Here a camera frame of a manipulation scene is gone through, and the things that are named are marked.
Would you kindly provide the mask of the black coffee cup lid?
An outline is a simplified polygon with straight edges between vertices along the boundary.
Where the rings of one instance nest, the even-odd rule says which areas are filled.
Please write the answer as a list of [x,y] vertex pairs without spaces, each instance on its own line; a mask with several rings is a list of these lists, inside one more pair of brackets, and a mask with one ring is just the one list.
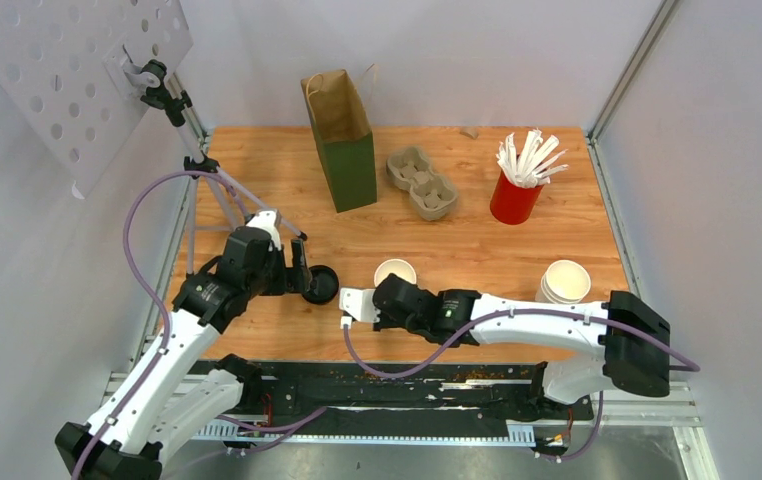
[[308,289],[302,293],[303,299],[314,305],[330,303],[340,289],[336,272],[327,265],[314,265],[309,268],[309,273],[311,281]]

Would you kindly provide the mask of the white paper coffee cup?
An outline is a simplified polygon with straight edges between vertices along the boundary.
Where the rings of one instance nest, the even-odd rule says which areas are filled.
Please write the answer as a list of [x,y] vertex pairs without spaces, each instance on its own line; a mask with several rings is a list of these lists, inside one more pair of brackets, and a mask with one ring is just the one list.
[[373,275],[374,285],[378,287],[389,275],[395,275],[411,284],[417,283],[416,270],[403,259],[392,258],[379,264]]

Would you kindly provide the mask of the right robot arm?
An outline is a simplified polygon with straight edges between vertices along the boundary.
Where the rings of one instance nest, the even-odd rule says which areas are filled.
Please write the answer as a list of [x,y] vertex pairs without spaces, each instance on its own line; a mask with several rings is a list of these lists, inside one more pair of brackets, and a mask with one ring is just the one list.
[[573,351],[547,362],[528,403],[553,417],[606,389],[662,398],[670,393],[670,325],[638,296],[613,291],[605,302],[553,304],[511,300],[476,290],[438,293],[394,274],[360,296],[359,320],[401,328],[436,344],[541,345]]

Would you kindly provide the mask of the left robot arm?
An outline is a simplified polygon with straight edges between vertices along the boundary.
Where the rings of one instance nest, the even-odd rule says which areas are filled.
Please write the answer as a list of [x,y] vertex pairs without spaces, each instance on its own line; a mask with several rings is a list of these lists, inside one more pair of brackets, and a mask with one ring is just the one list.
[[259,296],[304,294],[313,282],[304,248],[287,262],[276,230],[241,226],[223,253],[186,277],[157,340],[121,387],[84,424],[67,422],[55,445],[74,479],[158,479],[168,460],[218,414],[255,411],[259,371],[231,354],[194,390],[168,401],[190,368]]

